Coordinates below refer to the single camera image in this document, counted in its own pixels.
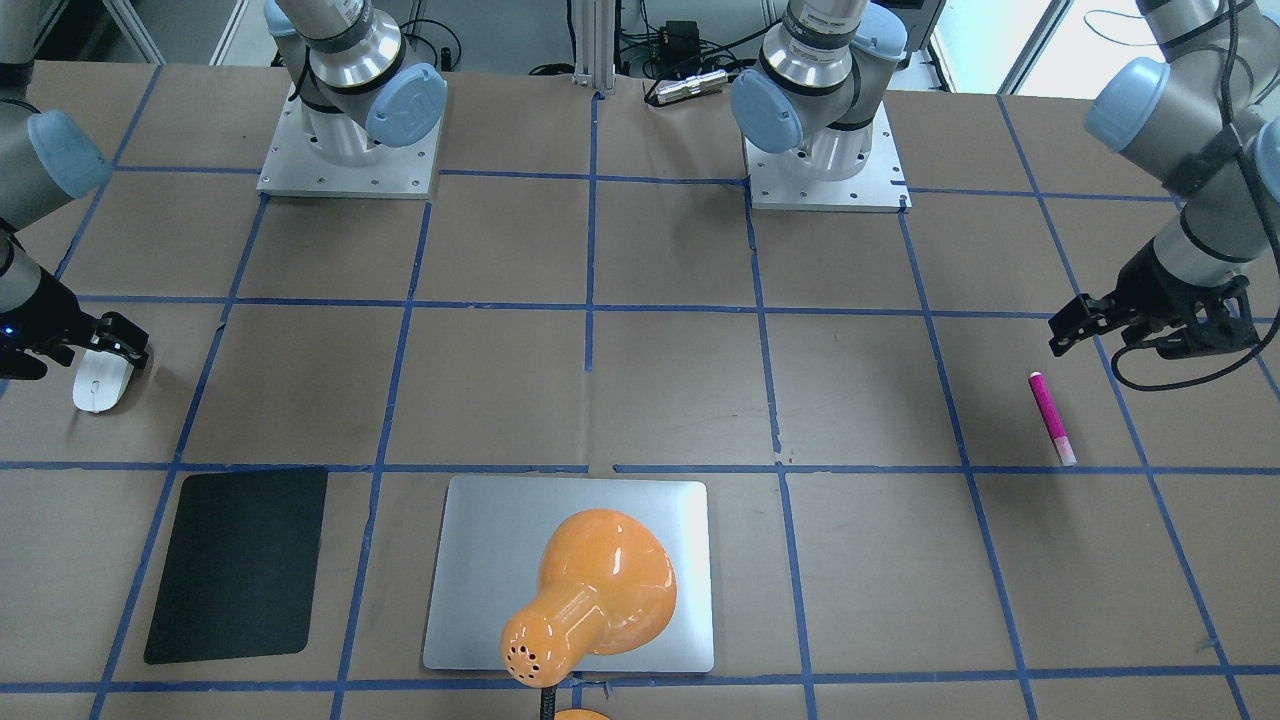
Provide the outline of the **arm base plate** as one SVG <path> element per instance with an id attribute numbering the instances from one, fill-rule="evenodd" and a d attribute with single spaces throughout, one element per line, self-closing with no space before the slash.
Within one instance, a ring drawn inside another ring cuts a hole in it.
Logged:
<path id="1" fill-rule="evenodd" d="M 273 197 L 428 200 L 443 124 L 404 147 L 375 142 L 340 113 L 284 104 L 256 188 Z"/>
<path id="2" fill-rule="evenodd" d="M 777 211 L 909 211 L 913 201 L 886 105 L 869 126 L 824 128 L 771 154 L 742 141 L 751 205 Z"/>

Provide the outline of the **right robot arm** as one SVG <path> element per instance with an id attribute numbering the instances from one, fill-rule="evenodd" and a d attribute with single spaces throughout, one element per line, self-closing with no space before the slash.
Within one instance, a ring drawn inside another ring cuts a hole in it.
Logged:
<path id="1" fill-rule="evenodd" d="M 269 1 L 264 15 L 306 102 L 352 120 L 383 147 L 428 137 L 447 104 L 444 76 L 370 1 Z M 26 97 L 41 17 L 36 1 L 3 4 L 3 378 L 38 380 L 69 366 L 76 348 L 142 369 L 145 331 L 118 313 L 91 316 L 17 234 L 105 184 L 111 164 L 64 111 Z"/>

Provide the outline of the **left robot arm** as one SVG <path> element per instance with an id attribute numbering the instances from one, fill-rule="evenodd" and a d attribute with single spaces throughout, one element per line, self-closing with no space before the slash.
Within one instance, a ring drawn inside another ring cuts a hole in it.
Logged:
<path id="1" fill-rule="evenodd" d="M 1277 18 L 1253 1 L 1139 1 L 1162 56 L 1129 61 L 1085 129 L 1176 195 L 1183 208 L 1098 299 L 1050 320 L 1050 350 L 1120 331 L 1128 351 L 1167 360 L 1251 351 L 1245 269 L 1277 246 Z M 792 1 L 753 67 L 730 86 L 748 145 L 797 158 L 814 181 L 856 174 L 908 29 L 869 1 Z"/>

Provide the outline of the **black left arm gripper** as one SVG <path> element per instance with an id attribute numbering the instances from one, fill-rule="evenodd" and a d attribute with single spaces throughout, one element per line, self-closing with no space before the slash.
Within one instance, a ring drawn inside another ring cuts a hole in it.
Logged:
<path id="1" fill-rule="evenodd" d="M 1080 342 L 1120 329 L 1124 348 L 1152 348 L 1162 359 L 1253 348 L 1260 336 L 1249 283 L 1238 274 L 1210 286 L 1185 282 L 1164 266 L 1151 240 L 1120 270 L 1117 300 L 1079 293 L 1050 318 L 1050 352 L 1061 357 Z"/>

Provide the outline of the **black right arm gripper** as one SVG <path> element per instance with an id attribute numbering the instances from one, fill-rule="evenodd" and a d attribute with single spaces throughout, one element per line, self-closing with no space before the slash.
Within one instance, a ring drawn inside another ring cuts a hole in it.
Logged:
<path id="1" fill-rule="evenodd" d="M 3 264 L 1 378 L 38 380 L 47 374 L 40 355 L 69 366 L 74 347 L 84 351 L 86 373 L 145 372 L 148 333 L 120 313 L 96 320 L 77 297 L 36 263 Z"/>

